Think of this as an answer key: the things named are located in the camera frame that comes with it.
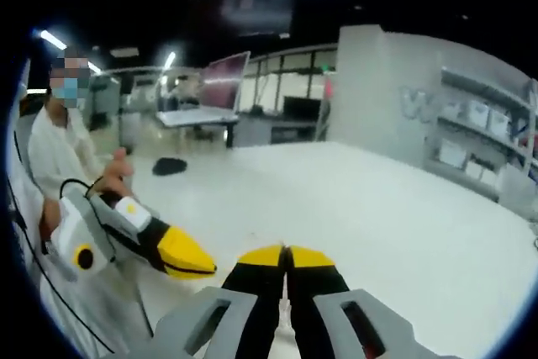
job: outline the white desk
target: white desk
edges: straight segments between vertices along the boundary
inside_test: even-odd
[[[224,271],[194,282],[142,271],[154,327],[185,296],[224,280],[238,256],[285,242],[326,253],[350,288],[366,289],[409,320],[420,344],[478,359],[514,323],[538,275],[523,219],[364,150],[332,143],[227,150],[191,159],[170,177],[153,177],[153,164],[134,158],[135,192]]]

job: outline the white wall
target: white wall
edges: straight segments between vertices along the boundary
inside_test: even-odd
[[[422,166],[429,124],[405,118],[402,88],[442,97],[440,69],[451,66],[519,92],[529,78],[494,56],[465,45],[379,26],[342,27],[328,140],[358,145]]]

